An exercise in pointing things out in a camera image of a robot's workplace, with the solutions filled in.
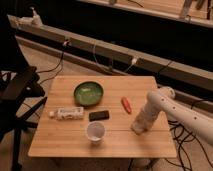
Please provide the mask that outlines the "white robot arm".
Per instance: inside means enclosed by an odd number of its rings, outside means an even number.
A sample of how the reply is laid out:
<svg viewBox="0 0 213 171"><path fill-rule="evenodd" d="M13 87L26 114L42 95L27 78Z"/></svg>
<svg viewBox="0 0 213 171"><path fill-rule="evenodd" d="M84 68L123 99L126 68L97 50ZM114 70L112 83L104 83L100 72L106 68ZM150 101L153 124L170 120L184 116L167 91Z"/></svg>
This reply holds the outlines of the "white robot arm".
<svg viewBox="0 0 213 171"><path fill-rule="evenodd" d="M134 119L131 129L140 135L149 131L161 111L188 126L196 135L213 146L213 118L209 118L174 101L171 87L162 87L147 93L146 104Z"/></svg>

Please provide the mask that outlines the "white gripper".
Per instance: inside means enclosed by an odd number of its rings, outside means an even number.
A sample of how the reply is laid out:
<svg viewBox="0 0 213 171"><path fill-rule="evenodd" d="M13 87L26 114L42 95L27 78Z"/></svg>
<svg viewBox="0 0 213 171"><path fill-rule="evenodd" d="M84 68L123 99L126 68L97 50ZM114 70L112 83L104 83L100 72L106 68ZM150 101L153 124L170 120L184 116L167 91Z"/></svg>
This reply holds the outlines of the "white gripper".
<svg viewBox="0 0 213 171"><path fill-rule="evenodd" d="M135 120L131 125L131 129L137 134L140 135L143 132L149 131L153 126L154 120L145 115L137 115Z"/></svg>

